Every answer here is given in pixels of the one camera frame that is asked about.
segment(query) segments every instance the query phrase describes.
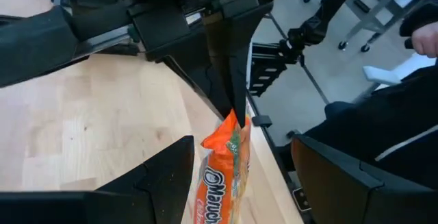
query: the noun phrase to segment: maruchan logo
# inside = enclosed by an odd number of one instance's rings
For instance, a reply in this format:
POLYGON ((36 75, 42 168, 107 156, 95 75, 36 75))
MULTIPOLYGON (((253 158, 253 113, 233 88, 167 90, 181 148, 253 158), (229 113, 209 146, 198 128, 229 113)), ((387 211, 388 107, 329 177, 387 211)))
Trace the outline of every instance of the maruchan logo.
POLYGON ((222 220, 220 209, 222 207, 222 198, 225 195, 225 176, 220 171, 208 166, 205 169, 203 181, 207 186, 204 223, 219 223, 222 220))

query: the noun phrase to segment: maruchan package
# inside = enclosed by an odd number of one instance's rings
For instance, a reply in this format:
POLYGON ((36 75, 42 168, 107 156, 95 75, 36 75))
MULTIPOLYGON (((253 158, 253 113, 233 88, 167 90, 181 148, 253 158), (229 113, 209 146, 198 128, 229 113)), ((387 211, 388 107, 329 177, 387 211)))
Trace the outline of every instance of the maruchan package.
POLYGON ((194 224, 236 224, 249 172, 250 119, 241 128, 234 111, 202 146, 211 149, 200 169, 194 224))

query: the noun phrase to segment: black jacket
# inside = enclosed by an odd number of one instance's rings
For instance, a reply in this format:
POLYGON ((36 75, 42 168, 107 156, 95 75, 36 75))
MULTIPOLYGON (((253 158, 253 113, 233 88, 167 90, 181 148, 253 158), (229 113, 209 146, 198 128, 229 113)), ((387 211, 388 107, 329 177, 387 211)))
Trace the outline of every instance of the black jacket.
MULTIPOLYGON (((410 36, 417 28, 436 21, 438 0, 424 0, 405 19, 400 35, 410 36)), ((438 133, 407 145, 385 160, 374 160, 386 149, 437 124, 438 68, 432 66, 410 74, 401 84, 373 92, 355 108, 325 120, 306 135, 389 172, 438 188, 438 133)))

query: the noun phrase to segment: black sleeve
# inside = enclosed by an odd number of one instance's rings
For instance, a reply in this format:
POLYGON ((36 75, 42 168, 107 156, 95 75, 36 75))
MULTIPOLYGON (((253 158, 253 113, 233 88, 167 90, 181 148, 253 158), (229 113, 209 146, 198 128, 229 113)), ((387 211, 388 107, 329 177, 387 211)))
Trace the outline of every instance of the black sleeve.
POLYGON ((438 21, 438 0, 420 2, 419 7, 412 11, 400 26, 401 36, 412 36, 416 29, 438 21))
POLYGON ((415 75, 377 90, 363 103, 326 119, 305 135, 372 162, 386 149, 438 124, 438 69, 415 75))

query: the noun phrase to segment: person's hand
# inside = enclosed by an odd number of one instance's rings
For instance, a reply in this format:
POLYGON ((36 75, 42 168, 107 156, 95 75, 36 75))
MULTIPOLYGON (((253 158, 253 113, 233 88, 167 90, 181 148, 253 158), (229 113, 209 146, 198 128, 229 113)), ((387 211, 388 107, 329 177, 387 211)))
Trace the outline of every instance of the person's hand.
POLYGON ((438 57, 438 22, 425 25, 412 33, 415 51, 429 58, 438 57))

